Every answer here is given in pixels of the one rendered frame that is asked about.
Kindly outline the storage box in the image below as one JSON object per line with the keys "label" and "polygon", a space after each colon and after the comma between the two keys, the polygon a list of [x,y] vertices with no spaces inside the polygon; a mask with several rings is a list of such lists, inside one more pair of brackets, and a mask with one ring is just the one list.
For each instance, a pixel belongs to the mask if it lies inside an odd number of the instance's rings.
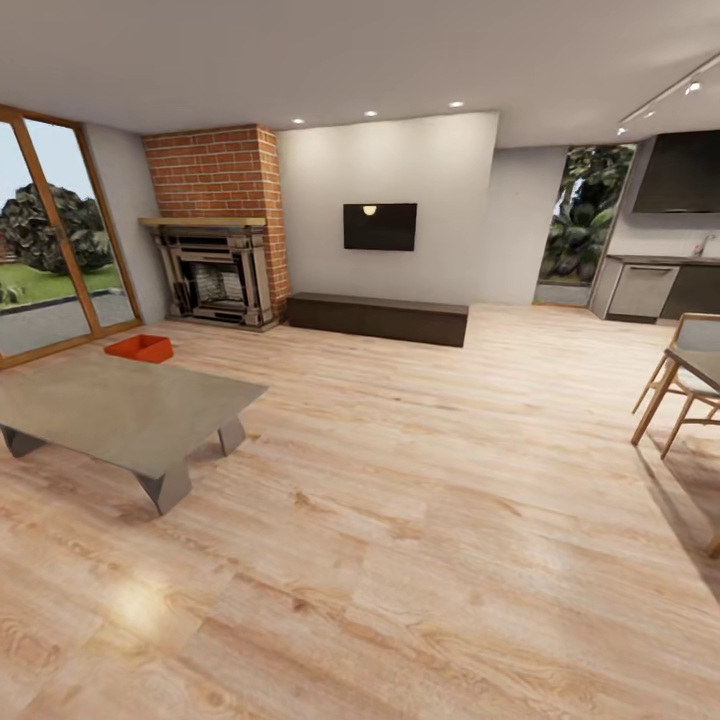
{"label": "storage box", "polygon": [[154,337],[153,335],[137,335],[125,339],[125,341],[105,347],[104,352],[106,355],[155,364],[161,364],[173,357],[169,337]]}

